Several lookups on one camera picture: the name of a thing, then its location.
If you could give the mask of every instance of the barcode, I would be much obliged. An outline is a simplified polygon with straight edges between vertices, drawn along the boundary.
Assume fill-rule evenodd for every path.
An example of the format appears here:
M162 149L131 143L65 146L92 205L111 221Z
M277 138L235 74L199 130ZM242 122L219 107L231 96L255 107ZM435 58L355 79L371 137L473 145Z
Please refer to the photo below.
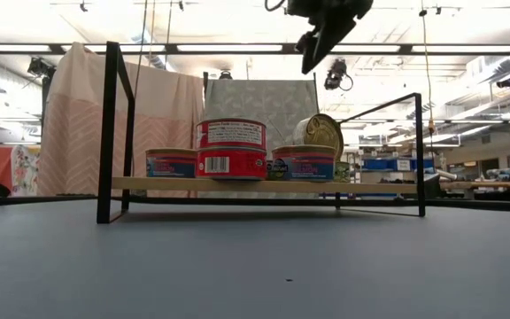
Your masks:
M229 173L229 158L205 158L206 173Z

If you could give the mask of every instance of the gray patterned fabric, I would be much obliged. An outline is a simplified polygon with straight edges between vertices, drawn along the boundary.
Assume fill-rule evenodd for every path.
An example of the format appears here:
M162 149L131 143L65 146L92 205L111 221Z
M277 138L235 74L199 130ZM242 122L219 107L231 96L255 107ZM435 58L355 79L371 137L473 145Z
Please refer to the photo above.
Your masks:
M205 120L243 118L267 125L267 159L271 151L292 145L297 124L318 112L314 81L209 81ZM318 198L317 194L200 192L201 198Z

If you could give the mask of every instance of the can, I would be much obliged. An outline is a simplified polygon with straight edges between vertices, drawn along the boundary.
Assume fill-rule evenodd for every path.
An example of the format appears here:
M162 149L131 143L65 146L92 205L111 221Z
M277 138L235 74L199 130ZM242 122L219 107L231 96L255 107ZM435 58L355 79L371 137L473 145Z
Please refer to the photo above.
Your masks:
M159 148L148 150L147 177L194 178L197 154L194 150Z
M338 161L334 171L334 181L340 183L350 182L350 163Z
M336 149L322 145L283 146L273 150L274 177L284 181L331 182Z
M196 148L233 146L267 150L265 124L245 119L202 121L197 125Z
M211 147L198 151L197 177L262 181L267 177L267 152L252 148Z
M294 129L295 145L322 145L336 150L336 160L344 153L344 136L340 125L326 114L316 114L300 121Z

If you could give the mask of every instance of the wooden shelf board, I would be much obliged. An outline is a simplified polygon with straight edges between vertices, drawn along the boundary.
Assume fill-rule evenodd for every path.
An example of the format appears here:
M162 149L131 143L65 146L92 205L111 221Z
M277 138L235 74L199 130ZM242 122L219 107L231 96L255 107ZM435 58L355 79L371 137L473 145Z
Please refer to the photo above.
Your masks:
M471 190L478 187L506 187L510 188L510 182L449 182L440 183L445 190Z
M257 192L349 192L360 194L416 194L414 184L355 184L310 182L214 181L201 178L113 177L115 190L159 191L257 191Z

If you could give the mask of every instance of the gray table surface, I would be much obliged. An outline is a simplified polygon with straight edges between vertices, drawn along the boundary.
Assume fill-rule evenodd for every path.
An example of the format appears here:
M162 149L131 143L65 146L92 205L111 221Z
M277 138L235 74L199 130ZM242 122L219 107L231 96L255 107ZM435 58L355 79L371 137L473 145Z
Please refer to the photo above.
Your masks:
M95 201L0 206L0 319L510 318L510 213L429 207L425 219L193 222L143 214L96 225L95 209Z

